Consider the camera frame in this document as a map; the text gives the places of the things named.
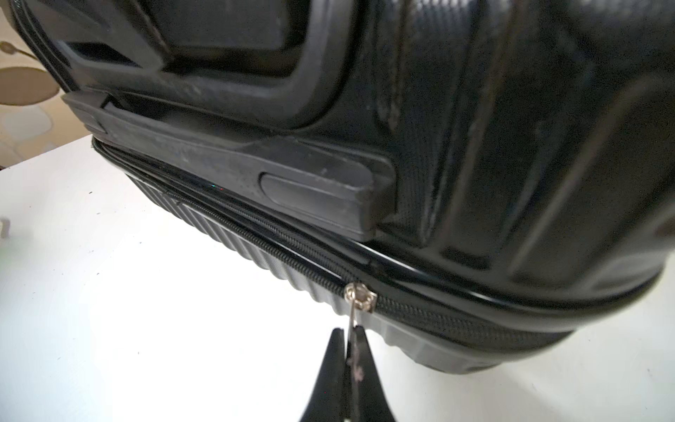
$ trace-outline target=black suitcase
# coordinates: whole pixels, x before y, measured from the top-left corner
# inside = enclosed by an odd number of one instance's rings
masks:
[[[671,1],[4,2],[150,200],[418,363],[539,352],[674,247]]]

